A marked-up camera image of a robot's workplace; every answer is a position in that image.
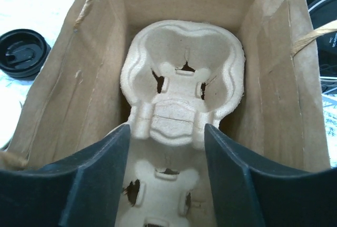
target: molded pulp cup carrier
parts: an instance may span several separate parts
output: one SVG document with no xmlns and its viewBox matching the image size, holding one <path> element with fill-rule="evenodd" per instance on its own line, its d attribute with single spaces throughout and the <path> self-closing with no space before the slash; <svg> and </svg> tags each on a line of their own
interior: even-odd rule
<svg viewBox="0 0 337 227">
<path fill-rule="evenodd" d="M 8 151 L 41 167 L 127 123 L 116 226 L 215 226 L 205 124 L 330 167 L 316 44 L 291 56 L 311 31 L 305 0 L 75 0 Z"/>
<path fill-rule="evenodd" d="M 117 226 L 215 224 L 204 128 L 237 107 L 243 71 L 240 41 L 217 26 L 162 21 L 135 36 L 121 74 L 132 136 L 124 187 L 140 187 L 133 205 L 121 197 Z"/>
</svg>

